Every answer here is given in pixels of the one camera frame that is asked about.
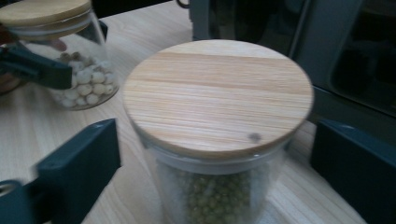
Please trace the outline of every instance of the wooden table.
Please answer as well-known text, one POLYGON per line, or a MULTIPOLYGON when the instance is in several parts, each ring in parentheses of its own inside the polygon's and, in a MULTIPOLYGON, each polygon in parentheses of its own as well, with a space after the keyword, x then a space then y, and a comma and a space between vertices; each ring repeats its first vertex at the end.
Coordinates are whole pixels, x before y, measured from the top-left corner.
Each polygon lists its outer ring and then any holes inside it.
MULTIPOLYGON (((135 66, 155 52, 191 41, 188 10, 167 2, 104 18, 108 56, 122 84, 135 66)), ((0 96, 0 180, 27 183, 31 168, 89 124, 117 118, 122 167, 84 223, 163 223, 159 195, 142 146, 122 105, 122 88, 106 103, 83 111, 54 106, 42 88, 28 83, 0 96)), ((364 223, 308 164, 315 125, 294 137, 281 175, 268 196, 261 223, 364 223)))

